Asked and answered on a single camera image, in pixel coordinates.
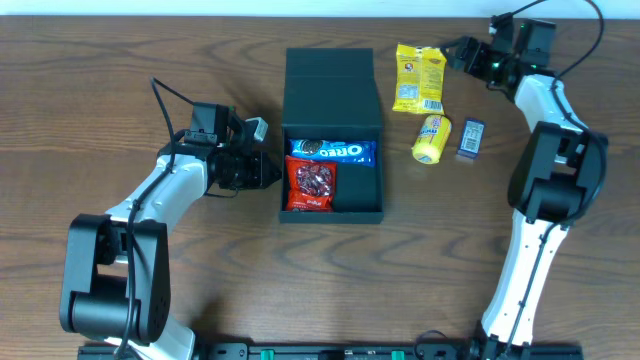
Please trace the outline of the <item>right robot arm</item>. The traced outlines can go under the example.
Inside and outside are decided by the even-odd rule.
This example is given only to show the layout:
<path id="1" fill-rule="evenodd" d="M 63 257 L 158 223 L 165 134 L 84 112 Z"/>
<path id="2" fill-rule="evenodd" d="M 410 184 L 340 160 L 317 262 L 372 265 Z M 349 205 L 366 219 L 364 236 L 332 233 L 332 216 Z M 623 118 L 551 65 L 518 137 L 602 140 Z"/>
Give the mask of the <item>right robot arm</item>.
<path id="1" fill-rule="evenodd" d="M 581 359 L 570 343 L 533 341 L 537 305 L 554 256 L 595 201 L 607 172 L 607 140 L 572 112 L 560 77 L 517 53 L 463 36 L 440 46 L 454 69 L 503 92 L 531 136 L 508 186 L 512 234 L 494 296 L 459 359 Z"/>

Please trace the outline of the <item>blue Oreo cookie pack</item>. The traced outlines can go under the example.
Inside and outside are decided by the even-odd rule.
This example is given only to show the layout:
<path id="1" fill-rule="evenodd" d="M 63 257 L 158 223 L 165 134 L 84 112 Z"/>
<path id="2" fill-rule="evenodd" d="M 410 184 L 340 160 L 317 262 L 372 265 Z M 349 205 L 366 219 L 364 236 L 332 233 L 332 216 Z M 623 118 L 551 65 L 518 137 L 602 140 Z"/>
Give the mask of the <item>blue Oreo cookie pack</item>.
<path id="1" fill-rule="evenodd" d="M 312 161 L 357 164 L 374 167 L 375 141 L 328 141 L 291 139 L 290 155 Z"/>

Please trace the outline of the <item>yellow Hacks candy bag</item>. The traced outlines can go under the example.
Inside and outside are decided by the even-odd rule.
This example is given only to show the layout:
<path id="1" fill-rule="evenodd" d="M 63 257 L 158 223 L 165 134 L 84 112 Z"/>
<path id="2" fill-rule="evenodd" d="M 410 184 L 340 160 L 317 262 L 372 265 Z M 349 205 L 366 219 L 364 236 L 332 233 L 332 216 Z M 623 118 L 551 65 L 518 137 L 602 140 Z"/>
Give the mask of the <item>yellow Hacks candy bag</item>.
<path id="1" fill-rule="evenodd" d="M 397 77 L 392 110 L 443 115 L 446 63 L 439 48 L 399 44 L 396 49 Z"/>

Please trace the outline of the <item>red Hacks candy bag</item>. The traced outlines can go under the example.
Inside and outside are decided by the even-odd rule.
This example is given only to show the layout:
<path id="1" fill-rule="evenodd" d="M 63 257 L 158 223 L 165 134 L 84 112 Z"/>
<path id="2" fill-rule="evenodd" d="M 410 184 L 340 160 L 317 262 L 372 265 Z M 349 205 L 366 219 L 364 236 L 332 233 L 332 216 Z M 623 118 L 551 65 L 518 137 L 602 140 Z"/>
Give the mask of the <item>red Hacks candy bag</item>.
<path id="1" fill-rule="evenodd" d="M 293 156 L 285 158 L 289 179 L 286 211 L 332 212 L 337 164 Z"/>

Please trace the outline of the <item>dark green box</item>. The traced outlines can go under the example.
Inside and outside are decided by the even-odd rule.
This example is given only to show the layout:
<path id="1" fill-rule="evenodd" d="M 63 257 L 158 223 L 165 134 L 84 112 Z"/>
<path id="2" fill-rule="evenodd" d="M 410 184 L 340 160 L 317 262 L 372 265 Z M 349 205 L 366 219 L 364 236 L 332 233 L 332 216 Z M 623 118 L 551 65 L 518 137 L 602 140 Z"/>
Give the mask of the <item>dark green box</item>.
<path id="1" fill-rule="evenodd" d="M 370 48 L 289 48 L 286 51 L 282 153 L 302 140 L 373 141 L 375 165 L 339 163 L 330 212 L 286 209 L 282 175 L 279 220 L 302 224 L 379 224 L 384 217 L 383 114 Z"/>

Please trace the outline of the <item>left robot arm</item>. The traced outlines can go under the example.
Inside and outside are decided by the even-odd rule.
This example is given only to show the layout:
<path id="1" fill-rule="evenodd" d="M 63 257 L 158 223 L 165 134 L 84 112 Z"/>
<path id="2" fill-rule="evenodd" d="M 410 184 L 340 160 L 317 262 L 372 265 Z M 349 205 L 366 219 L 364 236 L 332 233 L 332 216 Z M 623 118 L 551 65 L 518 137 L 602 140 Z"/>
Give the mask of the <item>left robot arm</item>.
<path id="1" fill-rule="evenodd" d="M 170 314 L 169 235 L 212 185 L 237 193 L 265 189 L 281 177 L 263 151 L 167 144 L 125 200 L 71 222 L 59 307 L 63 330 L 114 345 L 115 358 L 193 358 L 195 333 Z"/>

